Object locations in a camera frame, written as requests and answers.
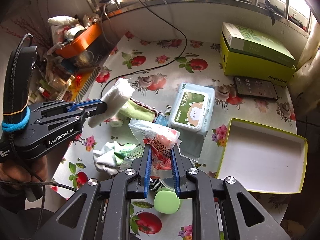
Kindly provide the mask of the black jacket sleeve forearm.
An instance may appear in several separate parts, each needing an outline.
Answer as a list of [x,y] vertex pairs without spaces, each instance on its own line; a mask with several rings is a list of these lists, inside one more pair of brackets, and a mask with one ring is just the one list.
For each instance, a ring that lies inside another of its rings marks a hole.
[[30,239],[41,209],[25,209],[25,191],[1,184],[1,239]]

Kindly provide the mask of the person's left hand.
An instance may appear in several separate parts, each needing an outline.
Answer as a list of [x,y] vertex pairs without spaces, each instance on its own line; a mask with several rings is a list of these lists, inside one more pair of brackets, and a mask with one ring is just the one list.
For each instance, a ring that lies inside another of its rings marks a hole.
[[48,177],[47,157],[35,160],[29,170],[31,173],[14,161],[8,160],[1,164],[1,180],[27,183],[40,181],[38,179],[40,178],[42,181],[46,181]]

